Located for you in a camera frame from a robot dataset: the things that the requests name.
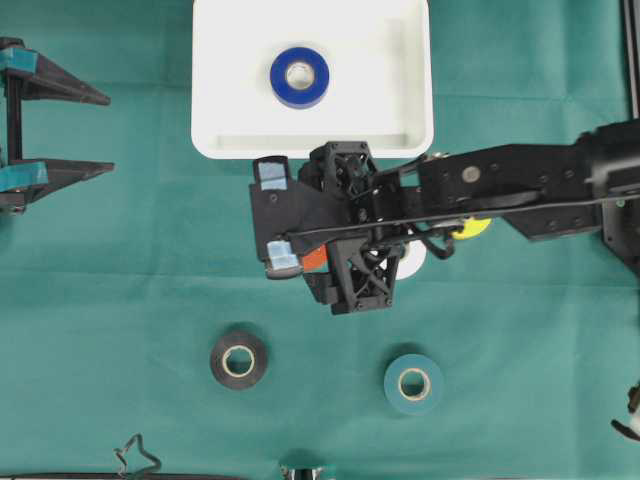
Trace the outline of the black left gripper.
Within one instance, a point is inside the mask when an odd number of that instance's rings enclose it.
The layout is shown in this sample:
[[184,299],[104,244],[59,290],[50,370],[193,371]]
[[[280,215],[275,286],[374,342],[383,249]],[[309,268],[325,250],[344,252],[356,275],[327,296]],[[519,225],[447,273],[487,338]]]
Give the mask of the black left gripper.
[[275,155],[253,161],[249,186],[256,251],[270,280],[303,273],[301,258],[334,235],[325,228],[350,224],[345,202],[291,180],[289,160]]

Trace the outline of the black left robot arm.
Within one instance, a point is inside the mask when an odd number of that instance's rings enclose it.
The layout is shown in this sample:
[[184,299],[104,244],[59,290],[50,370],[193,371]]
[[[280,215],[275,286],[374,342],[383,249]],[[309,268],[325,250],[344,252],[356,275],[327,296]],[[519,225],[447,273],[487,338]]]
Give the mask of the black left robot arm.
[[332,264],[365,268],[368,253],[396,257],[413,240],[441,237],[441,257],[471,219],[501,217],[542,240],[601,231],[629,266],[639,263],[639,124],[625,121],[570,145],[512,144],[422,155],[379,169],[362,142],[330,142],[298,172],[284,156],[257,159],[249,188],[258,258],[269,277],[301,274],[310,252],[355,242]]

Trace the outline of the opposite gripper black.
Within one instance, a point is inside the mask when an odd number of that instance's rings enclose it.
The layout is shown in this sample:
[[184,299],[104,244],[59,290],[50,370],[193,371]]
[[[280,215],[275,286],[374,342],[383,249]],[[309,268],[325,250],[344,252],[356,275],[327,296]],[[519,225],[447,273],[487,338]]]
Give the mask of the opposite gripper black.
[[22,159],[21,100],[56,100],[100,106],[109,96],[81,81],[18,38],[1,38],[1,88],[6,99],[7,162],[1,168],[1,208],[14,215],[26,211],[24,189],[56,191],[111,172],[110,162]]

